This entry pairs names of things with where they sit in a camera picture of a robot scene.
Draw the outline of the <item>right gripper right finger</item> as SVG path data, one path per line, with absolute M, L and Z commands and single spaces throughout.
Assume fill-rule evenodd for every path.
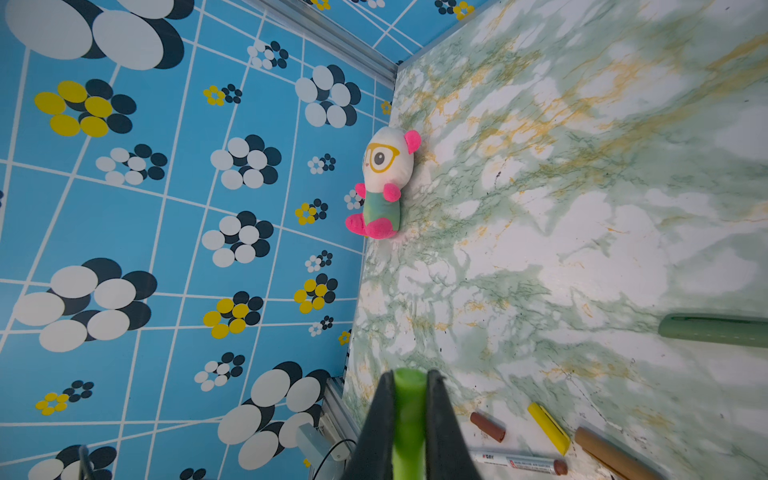
M 428 480 L 480 480 L 454 413 L 443 376 L 427 373 L 426 478 Z

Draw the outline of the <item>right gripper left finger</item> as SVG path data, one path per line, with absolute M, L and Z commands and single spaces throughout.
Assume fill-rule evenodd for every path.
M 389 371 L 378 382 L 343 480 L 393 479 L 395 415 L 395 380 Z

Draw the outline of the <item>light green pen cap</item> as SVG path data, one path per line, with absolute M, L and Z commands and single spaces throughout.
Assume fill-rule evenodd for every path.
M 419 370 L 401 368 L 394 371 L 394 382 L 393 478 L 423 479 L 427 376 Z

